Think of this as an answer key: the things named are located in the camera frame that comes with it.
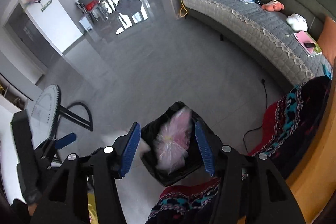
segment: orange pillow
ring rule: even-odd
[[[317,40],[317,44],[319,44],[322,54],[334,66],[336,57],[336,23],[329,16],[325,17],[323,31]]]

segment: smartphone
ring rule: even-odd
[[[261,0],[255,0],[255,3],[257,3],[258,5],[263,5],[263,2]]]
[[[306,48],[316,48],[315,43],[304,43],[304,46],[305,46]]]

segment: gray door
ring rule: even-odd
[[[8,24],[26,47],[47,68],[59,57],[59,54],[35,27],[20,5],[15,8]]]

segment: sofa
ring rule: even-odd
[[[333,70],[323,54],[307,56],[286,18],[293,13],[303,16],[308,33],[317,40],[325,16],[336,19],[336,0],[278,0],[285,6],[281,12],[267,12],[256,3],[236,0],[179,1],[183,1],[188,15],[211,26],[254,58],[285,92],[325,75],[323,65]]]

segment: trash can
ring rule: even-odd
[[[214,134],[204,120],[192,109],[192,130],[190,134],[190,145],[188,151],[188,157],[185,158],[185,165],[180,169],[173,171],[168,174],[165,170],[156,169],[158,164],[158,159],[155,153],[155,148],[153,146],[153,141],[156,139],[156,136],[160,132],[161,127],[168,122],[171,117],[186,106],[183,102],[174,103],[167,111],[162,114],[156,120],[150,122],[148,125],[141,129],[141,138],[150,146],[151,150],[147,153],[144,153],[141,157],[141,160],[144,166],[147,168],[149,173],[156,178],[163,186],[170,186],[179,180],[183,179],[193,171],[197,170],[203,165],[203,160],[201,153],[198,148],[198,144],[195,137],[195,123],[200,121],[203,123],[204,131],[207,131],[210,134]]]

